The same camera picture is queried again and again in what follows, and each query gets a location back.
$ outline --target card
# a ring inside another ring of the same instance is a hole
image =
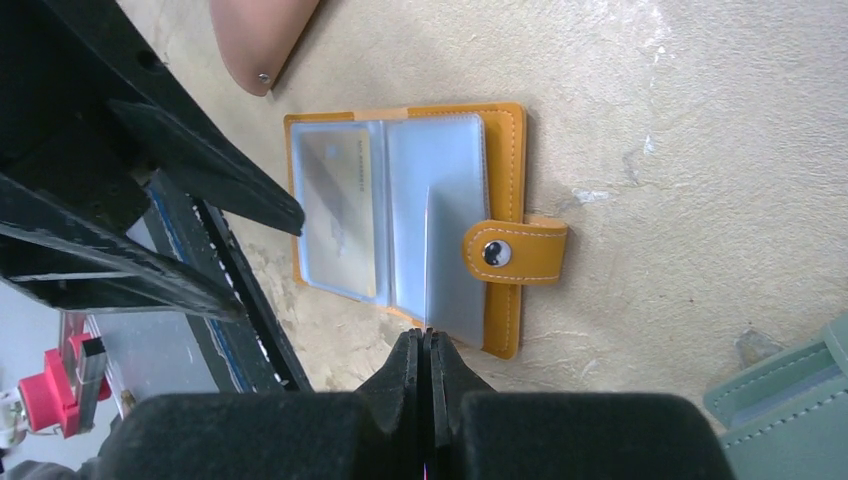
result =
[[[311,281],[362,297],[377,294],[368,131],[302,132],[300,200]]]

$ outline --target mint green wallet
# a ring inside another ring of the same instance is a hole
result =
[[[708,391],[739,480],[848,479],[848,315]]]

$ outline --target beige wooden table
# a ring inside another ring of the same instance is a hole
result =
[[[699,402],[749,327],[791,343],[848,307],[848,5],[777,0],[324,0],[274,91],[219,57],[206,0],[121,0],[197,103],[285,184],[283,115],[515,100],[528,209],[573,228],[525,290],[498,389]],[[318,390],[386,358],[398,321],[291,277],[289,237],[229,216]]]

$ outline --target black metal bar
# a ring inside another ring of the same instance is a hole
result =
[[[30,190],[48,192],[113,232],[126,232],[149,208],[150,200],[128,174],[110,139],[85,121],[94,120],[93,115],[80,116],[3,173]]]
[[[41,0],[46,32],[184,191],[299,235],[297,201],[233,146],[168,72],[114,0]],[[215,173],[215,182],[195,175]]]
[[[286,390],[311,392],[312,386],[306,378],[306,372],[224,216],[220,210],[203,200],[195,199],[194,204],[212,243],[216,246],[218,257],[230,274],[233,287],[239,292],[247,318],[265,347],[268,359],[277,374],[288,380],[285,384]]]
[[[123,306],[112,303],[112,299],[101,289],[91,288],[99,282],[103,289],[111,287],[115,291],[133,288],[142,297],[161,300],[152,302],[151,306],[164,303],[173,309],[222,320],[240,321],[244,318],[244,309],[231,290],[209,281],[180,262],[151,252],[126,237],[68,211],[58,202],[23,187],[2,173],[0,201],[6,205],[0,209],[0,244],[3,244],[4,237],[8,237],[71,255],[107,270],[125,272],[133,277],[11,282],[53,307],[64,310],[85,310],[90,307],[102,311],[104,308]],[[8,276],[5,271],[0,271],[0,275]],[[87,296],[80,296],[81,291],[75,293],[74,287],[85,287],[84,293]]]
[[[0,272],[13,282],[121,278],[131,275],[9,237],[0,239]]]
[[[277,320],[262,290],[256,285],[247,262],[243,261],[239,267],[231,260],[233,255],[244,258],[240,249],[233,246],[235,242],[229,242],[228,245],[224,237],[218,233],[217,224],[207,216],[207,213],[214,212],[220,218],[220,211],[215,207],[207,209],[206,205],[198,206],[197,200],[181,191],[171,181],[169,175],[159,174],[154,177],[150,183],[150,190],[161,216],[156,221],[158,225],[155,222],[154,224],[147,222],[151,234],[154,233],[154,229],[160,228],[169,232],[165,239],[166,242],[170,242],[168,245],[157,242],[154,236],[157,249],[159,251],[168,249],[174,252],[174,255],[178,255],[207,278],[233,289],[244,305],[245,311],[248,312],[247,318],[251,328],[229,324],[206,327],[216,327],[216,331],[212,334],[219,336],[220,341],[227,345],[228,355],[240,368],[240,374],[244,380],[259,391],[272,391],[276,388],[290,391],[310,389],[306,375],[288,344],[285,334],[279,326],[275,331],[276,336],[272,336],[267,330],[266,325],[278,325]],[[252,279],[256,288],[253,290],[247,288],[248,281],[245,278]],[[260,307],[257,306],[263,302],[267,308],[264,317],[259,313]],[[288,346],[287,355],[280,352],[280,349],[286,346]]]

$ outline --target red clamp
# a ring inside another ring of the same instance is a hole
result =
[[[68,339],[75,358],[79,359],[82,342],[90,338],[91,334],[82,333]],[[33,431],[59,424],[65,438],[79,432],[79,405],[68,374],[65,373],[59,349],[44,352],[44,373],[24,378],[18,388]],[[112,391],[104,378],[97,400],[105,400],[110,396]]]

